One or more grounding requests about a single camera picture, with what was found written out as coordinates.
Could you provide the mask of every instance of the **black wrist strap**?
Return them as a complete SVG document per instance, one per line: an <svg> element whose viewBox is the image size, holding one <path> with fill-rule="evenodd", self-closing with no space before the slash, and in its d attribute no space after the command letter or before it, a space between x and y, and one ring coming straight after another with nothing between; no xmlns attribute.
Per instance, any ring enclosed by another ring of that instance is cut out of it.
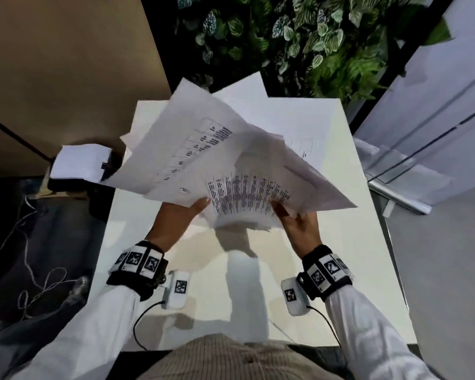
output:
<svg viewBox="0 0 475 380"><path fill-rule="evenodd" d="M352 285L352 274L346 264L325 245L319 245L302 260L304 272L297 281L311 300L323 301L345 285Z"/></svg>
<svg viewBox="0 0 475 380"><path fill-rule="evenodd" d="M146 240L140 241L120 255L109 270L107 284L125 285L144 301L160 284L168 263L158 246Z"/></svg>

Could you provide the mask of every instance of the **plant wall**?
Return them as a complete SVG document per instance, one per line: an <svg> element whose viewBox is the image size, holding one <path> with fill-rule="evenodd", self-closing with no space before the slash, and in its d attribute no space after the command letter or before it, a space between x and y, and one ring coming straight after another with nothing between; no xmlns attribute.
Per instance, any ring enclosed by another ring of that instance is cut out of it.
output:
<svg viewBox="0 0 475 380"><path fill-rule="evenodd" d="M371 99L425 0L178 0L183 70L217 90L262 71L269 95ZM451 39L442 19L424 45Z"/></svg>

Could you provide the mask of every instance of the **hand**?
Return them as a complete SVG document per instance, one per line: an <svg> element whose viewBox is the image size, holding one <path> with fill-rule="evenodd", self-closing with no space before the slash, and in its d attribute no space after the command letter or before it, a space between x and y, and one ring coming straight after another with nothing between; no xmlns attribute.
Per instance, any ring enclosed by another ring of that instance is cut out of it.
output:
<svg viewBox="0 0 475 380"><path fill-rule="evenodd" d="M297 214L297 217L293 218L279 202L273 201L271 206L282 222L294 252L301 259L322 244L317 212Z"/></svg>
<svg viewBox="0 0 475 380"><path fill-rule="evenodd" d="M209 198L198 199L191 207L162 203L146 240L167 252L176 244L200 212L211 202Z"/></svg>

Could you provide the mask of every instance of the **white sleeve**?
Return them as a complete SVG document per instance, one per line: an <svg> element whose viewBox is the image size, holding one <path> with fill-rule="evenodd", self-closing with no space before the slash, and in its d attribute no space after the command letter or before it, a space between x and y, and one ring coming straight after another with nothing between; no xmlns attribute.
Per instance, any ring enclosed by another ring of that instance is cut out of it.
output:
<svg viewBox="0 0 475 380"><path fill-rule="evenodd" d="M408 350L385 316L353 286L331 294L326 309L356 380L437 379Z"/></svg>
<svg viewBox="0 0 475 380"><path fill-rule="evenodd" d="M104 380L130 338L139 295L106 286L13 380Z"/></svg>

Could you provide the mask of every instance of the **white table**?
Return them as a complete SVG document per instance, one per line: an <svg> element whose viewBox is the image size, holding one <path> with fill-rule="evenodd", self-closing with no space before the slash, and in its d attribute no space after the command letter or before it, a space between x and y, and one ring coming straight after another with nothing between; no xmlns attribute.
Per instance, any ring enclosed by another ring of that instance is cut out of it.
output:
<svg viewBox="0 0 475 380"><path fill-rule="evenodd" d="M150 102L160 112L163 102ZM146 132L146 121L134 120L132 130ZM319 212L322 241L355 275L364 293L398 329L406 343L415 343L412 323L393 263L371 200L340 104L333 118L322 173L358 207ZM104 286L107 271L123 249L143 239L157 214L159 202L116 190L89 300ZM184 309L157 306L143 317L136 332L150 350L173 349L209 333L225 333L246 341L278 339L297 344L337 345L323 318L315 312L292 317L280 282L302 270L283 230L209 230L191 225L166 254L168 270L191 272ZM138 312L161 300L162 289L140 304ZM312 303L325 313L324 303ZM124 350L137 350L133 339Z"/></svg>

